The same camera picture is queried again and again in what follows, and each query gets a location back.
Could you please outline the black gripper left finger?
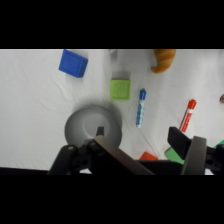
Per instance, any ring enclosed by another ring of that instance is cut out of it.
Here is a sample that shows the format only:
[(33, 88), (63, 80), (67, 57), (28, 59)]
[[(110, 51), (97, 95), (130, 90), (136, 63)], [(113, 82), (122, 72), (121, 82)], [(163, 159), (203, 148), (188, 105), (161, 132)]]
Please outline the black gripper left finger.
[(103, 127), (97, 129), (94, 139), (87, 140), (81, 147), (63, 146), (48, 174), (79, 175), (85, 169), (93, 174), (153, 175), (140, 162), (111, 145), (104, 137)]

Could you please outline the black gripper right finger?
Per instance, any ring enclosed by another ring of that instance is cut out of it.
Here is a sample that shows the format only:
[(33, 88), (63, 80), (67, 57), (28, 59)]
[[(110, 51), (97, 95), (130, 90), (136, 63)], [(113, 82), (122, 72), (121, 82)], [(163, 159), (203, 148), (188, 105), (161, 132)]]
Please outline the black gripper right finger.
[(169, 128), (167, 141), (184, 161), (184, 175), (202, 175), (206, 169), (214, 175), (224, 175), (224, 144), (211, 148), (205, 138), (190, 139), (176, 127)]

